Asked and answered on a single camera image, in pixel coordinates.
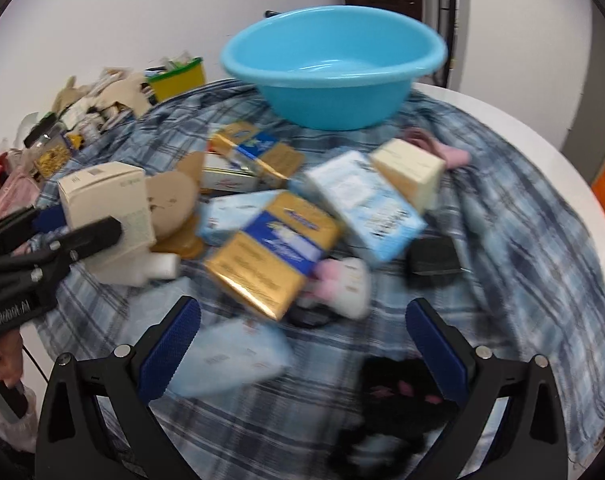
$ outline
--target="small cardboard box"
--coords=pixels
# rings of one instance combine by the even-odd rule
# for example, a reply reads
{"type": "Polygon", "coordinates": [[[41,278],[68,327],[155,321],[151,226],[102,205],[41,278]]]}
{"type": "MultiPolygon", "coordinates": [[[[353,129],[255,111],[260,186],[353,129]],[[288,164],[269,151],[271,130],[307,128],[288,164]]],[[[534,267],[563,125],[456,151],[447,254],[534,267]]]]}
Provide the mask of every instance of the small cardboard box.
{"type": "Polygon", "coordinates": [[[444,160],[402,139],[391,139],[371,154],[371,163],[422,214],[433,206],[444,160]]]}
{"type": "Polygon", "coordinates": [[[122,237],[116,245],[84,260],[90,272],[156,242],[142,169],[107,162],[63,177],[58,189],[71,229],[108,216],[122,224],[122,237]]]}
{"type": "Polygon", "coordinates": [[[216,153],[193,152],[182,158],[176,171],[190,176],[201,194],[251,193],[259,189],[258,177],[231,164],[216,153]]]}

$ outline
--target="white wall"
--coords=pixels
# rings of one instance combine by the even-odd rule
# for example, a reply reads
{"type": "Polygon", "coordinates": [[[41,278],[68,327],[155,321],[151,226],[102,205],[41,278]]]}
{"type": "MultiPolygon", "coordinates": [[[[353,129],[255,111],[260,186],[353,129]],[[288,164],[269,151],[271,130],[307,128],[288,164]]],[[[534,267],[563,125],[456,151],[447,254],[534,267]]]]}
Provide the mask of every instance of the white wall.
{"type": "Polygon", "coordinates": [[[586,77],[591,0],[470,0],[468,12],[460,91],[562,147],[586,77]]]}
{"type": "Polygon", "coordinates": [[[209,80],[227,40],[262,18],[344,0],[13,0],[0,19],[0,141],[22,117],[48,110],[70,75],[94,80],[103,66],[153,65],[189,50],[209,80]]]}

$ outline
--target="person's hand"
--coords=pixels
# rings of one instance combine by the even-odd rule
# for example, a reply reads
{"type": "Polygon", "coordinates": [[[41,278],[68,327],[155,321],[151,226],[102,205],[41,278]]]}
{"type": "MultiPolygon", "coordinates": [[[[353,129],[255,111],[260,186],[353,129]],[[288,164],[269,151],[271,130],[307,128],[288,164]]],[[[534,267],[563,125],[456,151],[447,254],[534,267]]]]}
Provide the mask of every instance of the person's hand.
{"type": "Polygon", "coordinates": [[[0,381],[16,386],[23,373],[22,336],[15,329],[0,337],[0,381]]]}

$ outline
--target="pink plush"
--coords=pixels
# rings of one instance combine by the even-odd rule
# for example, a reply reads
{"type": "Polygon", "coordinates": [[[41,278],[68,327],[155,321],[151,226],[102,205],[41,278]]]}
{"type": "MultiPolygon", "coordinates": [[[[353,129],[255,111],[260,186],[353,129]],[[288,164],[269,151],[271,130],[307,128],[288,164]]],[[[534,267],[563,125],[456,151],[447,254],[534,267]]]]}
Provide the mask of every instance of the pink plush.
{"type": "Polygon", "coordinates": [[[471,154],[465,150],[447,146],[435,138],[422,128],[407,128],[404,131],[403,139],[409,144],[413,144],[429,152],[432,155],[438,156],[444,160],[447,170],[461,168],[471,162],[471,154]]]}
{"type": "Polygon", "coordinates": [[[369,314],[371,276],[362,260],[323,260],[316,265],[298,305],[311,308],[321,303],[349,319],[369,314]]]}

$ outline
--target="light blue box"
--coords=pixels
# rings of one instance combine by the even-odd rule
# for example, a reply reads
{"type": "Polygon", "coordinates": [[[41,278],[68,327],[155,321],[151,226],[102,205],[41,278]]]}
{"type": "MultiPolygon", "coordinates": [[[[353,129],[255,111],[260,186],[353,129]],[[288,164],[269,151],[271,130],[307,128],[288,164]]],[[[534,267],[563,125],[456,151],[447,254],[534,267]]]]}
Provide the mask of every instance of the light blue box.
{"type": "Polygon", "coordinates": [[[307,192],[346,226],[353,252],[371,267],[396,258],[426,222],[370,164],[351,150],[303,174],[307,192]]]}
{"type": "Polygon", "coordinates": [[[199,237],[212,246],[224,245],[236,231],[256,218],[281,192],[281,189],[274,189],[212,198],[208,204],[202,205],[199,237]]]}

